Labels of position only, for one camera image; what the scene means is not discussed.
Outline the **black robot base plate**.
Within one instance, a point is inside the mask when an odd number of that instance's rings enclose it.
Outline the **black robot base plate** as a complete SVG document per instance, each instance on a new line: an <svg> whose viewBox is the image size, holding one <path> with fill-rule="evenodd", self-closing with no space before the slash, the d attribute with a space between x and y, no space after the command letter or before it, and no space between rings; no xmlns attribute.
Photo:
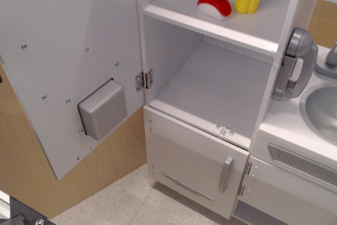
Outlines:
<svg viewBox="0 0 337 225"><path fill-rule="evenodd" d="M55 224L46 216L1 191L1 224Z"/></svg>

